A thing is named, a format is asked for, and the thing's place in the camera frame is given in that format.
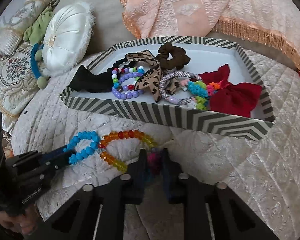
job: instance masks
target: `pink blanket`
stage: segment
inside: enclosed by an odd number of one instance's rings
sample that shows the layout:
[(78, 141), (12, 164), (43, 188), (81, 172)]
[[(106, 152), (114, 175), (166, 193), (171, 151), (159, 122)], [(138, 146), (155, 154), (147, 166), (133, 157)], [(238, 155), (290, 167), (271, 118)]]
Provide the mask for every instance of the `pink blanket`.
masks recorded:
[(291, 0), (120, 0), (137, 38), (206, 36), (211, 30), (260, 42), (300, 70), (300, 11)]

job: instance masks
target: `leopard print bow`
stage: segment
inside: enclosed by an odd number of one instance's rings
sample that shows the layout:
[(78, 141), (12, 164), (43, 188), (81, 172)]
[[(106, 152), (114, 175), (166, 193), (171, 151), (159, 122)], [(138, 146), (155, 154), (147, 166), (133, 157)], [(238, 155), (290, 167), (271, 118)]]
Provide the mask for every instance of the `leopard print bow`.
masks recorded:
[[(145, 89), (148, 87), (152, 92), (154, 101), (159, 102), (161, 99), (159, 82), (161, 78), (169, 72), (166, 69), (161, 68), (160, 62), (147, 49), (137, 53), (128, 53), (126, 54), (126, 58), (130, 61), (144, 61), (150, 65), (150, 70), (138, 79), (134, 90)], [(179, 86), (178, 78), (173, 78), (169, 80), (166, 91), (168, 94), (173, 95)]]

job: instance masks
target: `white round pillow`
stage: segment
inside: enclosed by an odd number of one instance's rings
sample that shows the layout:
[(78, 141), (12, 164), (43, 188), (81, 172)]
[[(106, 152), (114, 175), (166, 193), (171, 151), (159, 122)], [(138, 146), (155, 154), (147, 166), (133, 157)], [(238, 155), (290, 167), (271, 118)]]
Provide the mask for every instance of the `white round pillow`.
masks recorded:
[(90, 5), (85, 2), (67, 5), (55, 14), (43, 40), (42, 58), (48, 71), (45, 74), (57, 76), (82, 60), (92, 25)]

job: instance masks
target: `white quilt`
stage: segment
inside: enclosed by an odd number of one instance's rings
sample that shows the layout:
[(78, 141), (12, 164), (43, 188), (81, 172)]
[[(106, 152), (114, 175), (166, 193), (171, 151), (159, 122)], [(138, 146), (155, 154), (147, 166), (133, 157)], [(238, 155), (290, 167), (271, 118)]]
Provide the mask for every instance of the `white quilt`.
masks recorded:
[[(280, 240), (300, 236), (300, 78), (296, 72), (274, 60), (246, 50), (268, 89), (276, 115), (276, 125), (261, 141), (250, 141), (183, 130), (157, 124), (68, 109), (58, 94), (70, 83), (76, 68), (61, 77), (51, 78), (24, 109), (12, 137), (14, 154), (31, 150), (50, 151), (69, 142), (76, 133), (96, 130), (99, 135), (112, 130), (139, 129), (167, 147), (172, 160), (201, 181), (226, 182)], [(87, 65), (96, 55), (84, 60)], [(81, 142), (82, 149), (88, 142)], [(108, 147), (115, 157), (132, 162), (142, 145), (137, 139), (115, 141)], [(52, 187), (37, 202), (46, 220), (82, 185), (108, 183), (119, 172), (90, 156), (60, 174)], [(157, 194), (156, 183), (147, 191)], [(160, 210), (161, 202), (129, 206), (125, 239), (174, 239), (168, 228), (181, 228), (178, 208), (167, 216), (149, 218)]]

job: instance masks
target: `silver bolt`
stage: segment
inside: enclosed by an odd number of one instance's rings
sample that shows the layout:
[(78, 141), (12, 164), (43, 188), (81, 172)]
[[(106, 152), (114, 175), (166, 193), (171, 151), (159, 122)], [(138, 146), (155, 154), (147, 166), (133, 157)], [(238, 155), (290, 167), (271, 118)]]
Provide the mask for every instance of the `silver bolt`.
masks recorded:
[(180, 173), (178, 175), (179, 179), (189, 179), (189, 174), (188, 173)]
[(121, 180), (129, 180), (129, 179), (131, 179), (131, 176), (129, 174), (125, 173), (120, 176), (120, 179)]
[(93, 190), (93, 185), (91, 184), (86, 184), (82, 187), (82, 190), (85, 191), (85, 192), (89, 192), (89, 191), (92, 191)]
[(218, 189), (226, 189), (227, 188), (227, 184), (226, 183), (224, 183), (224, 182), (218, 182), (217, 184), (216, 184), (216, 186), (217, 186), (217, 188)]

